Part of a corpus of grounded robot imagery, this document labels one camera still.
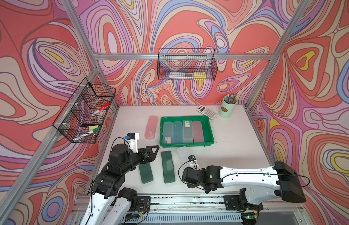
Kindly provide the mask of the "clear box with barcode label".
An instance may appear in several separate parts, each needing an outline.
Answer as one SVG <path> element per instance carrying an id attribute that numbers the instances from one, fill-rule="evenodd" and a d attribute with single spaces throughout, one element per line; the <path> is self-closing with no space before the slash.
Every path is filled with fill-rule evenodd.
<path id="1" fill-rule="evenodd" d="M 183 121 L 183 142 L 193 143 L 192 121 Z"/>

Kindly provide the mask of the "clear frosted pencil case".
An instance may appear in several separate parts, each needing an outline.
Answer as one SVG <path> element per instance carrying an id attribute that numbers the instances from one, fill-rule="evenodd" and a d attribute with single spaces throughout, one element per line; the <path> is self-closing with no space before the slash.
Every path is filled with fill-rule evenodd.
<path id="1" fill-rule="evenodd" d="M 171 144 L 173 140 L 173 123 L 170 121 L 163 123 L 163 144 Z"/>

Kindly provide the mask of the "dark green pencil case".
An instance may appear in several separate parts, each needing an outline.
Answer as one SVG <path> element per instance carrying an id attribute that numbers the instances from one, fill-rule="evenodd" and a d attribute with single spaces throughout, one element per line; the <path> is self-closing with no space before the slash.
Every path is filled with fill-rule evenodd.
<path id="1" fill-rule="evenodd" d="M 150 183 L 154 180 L 151 164 L 148 162 L 146 164 L 139 165 L 141 182 L 143 184 Z"/>
<path id="2" fill-rule="evenodd" d="M 171 151 L 161 153 L 163 180 L 165 184 L 175 182 L 175 170 Z"/>

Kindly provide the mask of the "pink pencil case front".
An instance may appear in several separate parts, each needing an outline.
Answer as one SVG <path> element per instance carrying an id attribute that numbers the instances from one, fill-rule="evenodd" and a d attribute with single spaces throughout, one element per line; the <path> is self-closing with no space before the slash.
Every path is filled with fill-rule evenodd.
<path id="1" fill-rule="evenodd" d="M 204 142 L 204 132 L 203 132 L 202 123 L 200 121 L 192 122 L 192 134 L 193 134 L 193 142 L 195 143 Z"/>

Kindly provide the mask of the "white translucent pencil case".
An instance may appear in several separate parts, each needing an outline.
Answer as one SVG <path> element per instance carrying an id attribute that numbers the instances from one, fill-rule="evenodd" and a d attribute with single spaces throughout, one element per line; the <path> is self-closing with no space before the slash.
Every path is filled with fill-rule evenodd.
<path id="1" fill-rule="evenodd" d="M 181 162 L 181 164 L 183 164 L 183 167 L 190 167 L 189 166 L 189 161 L 188 161 L 188 156 L 190 155 L 195 155 L 194 152 L 188 148 L 188 147 L 180 147 L 177 149 L 177 155 L 179 157 L 179 160 Z"/>

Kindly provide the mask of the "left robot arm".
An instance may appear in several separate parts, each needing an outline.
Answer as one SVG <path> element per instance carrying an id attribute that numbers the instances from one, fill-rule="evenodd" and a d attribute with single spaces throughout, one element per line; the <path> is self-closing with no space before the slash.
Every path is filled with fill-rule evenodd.
<path id="1" fill-rule="evenodd" d="M 91 185 L 91 197 L 82 225 L 119 225 L 123 217 L 130 212 L 149 213 L 148 203 L 140 201 L 138 192 L 122 187 L 125 175 L 138 165 L 153 162 L 160 147 L 147 146 L 135 153 L 127 144 L 115 145 L 109 155 L 109 161 L 95 177 Z"/>

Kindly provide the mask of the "pink pencil case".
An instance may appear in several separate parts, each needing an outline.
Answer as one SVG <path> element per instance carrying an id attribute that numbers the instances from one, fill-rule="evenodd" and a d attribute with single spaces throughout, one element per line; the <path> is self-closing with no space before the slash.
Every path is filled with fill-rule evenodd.
<path id="1" fill-rule="evenodd" d="M 152 140 L 155 138 L 157 124 L 158 124 L 158 116 L 155 116 L 155 115 L 149 116 L 146 129 L 145 129 L 145 139 Z"/>
<path id="2" fill-rule="evenodd" d="M 192 122 L 192 134 L 193 134 L 193 142 L 195 143 L 204 142 L 204 132 L 203 132 L 202 123 L 200 121 Z"/>

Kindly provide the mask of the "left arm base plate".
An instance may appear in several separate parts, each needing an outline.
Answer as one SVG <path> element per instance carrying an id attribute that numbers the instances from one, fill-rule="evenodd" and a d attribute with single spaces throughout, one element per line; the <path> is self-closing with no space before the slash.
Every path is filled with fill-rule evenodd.
<path id="1" fill-rule="evenodd" d="M 117 197 L 112 208 L 114 212 L 148 212 L 150 210 L 151 197 L 139 196 L 131 200 L 125 197 Z"/>

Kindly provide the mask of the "light blue pencil case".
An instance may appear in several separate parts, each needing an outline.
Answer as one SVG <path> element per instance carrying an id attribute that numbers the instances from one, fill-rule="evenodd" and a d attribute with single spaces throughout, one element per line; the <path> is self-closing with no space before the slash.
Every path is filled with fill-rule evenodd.
<path id="1" fill-rule="evenodd" d="M 173 143 L 183 143 L 183 123 L 181 121 L 173 123 Z"/>

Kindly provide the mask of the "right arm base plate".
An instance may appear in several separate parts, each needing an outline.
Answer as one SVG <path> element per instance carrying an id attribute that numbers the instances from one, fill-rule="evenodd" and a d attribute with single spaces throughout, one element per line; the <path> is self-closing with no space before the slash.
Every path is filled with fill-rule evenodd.
<path id="1" fill-rule="evenodd" d="M 224 204 L 227 211 L 262 211 L 264 209 L 262 203 L 259 205 L 250 204 L 246 199 L 240 196 L 224 196 Z"/>

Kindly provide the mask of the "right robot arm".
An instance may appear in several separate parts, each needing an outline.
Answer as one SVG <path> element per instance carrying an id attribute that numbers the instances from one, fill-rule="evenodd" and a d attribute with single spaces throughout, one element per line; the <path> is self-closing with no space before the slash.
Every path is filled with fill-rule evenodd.
<path id="1" fill-rule="evenodd" d="M 263 202 L 281 198 L 289 203 L 304 203 L 306 197 L 299 174 L 284 162 L 259 169 L 235 169 L 224 166 L 187 167 L 181 180 L 189 188 L 203 189 L 206 194 L 219 188 L 239 187 L 236 211 L 253 210 Z"/>

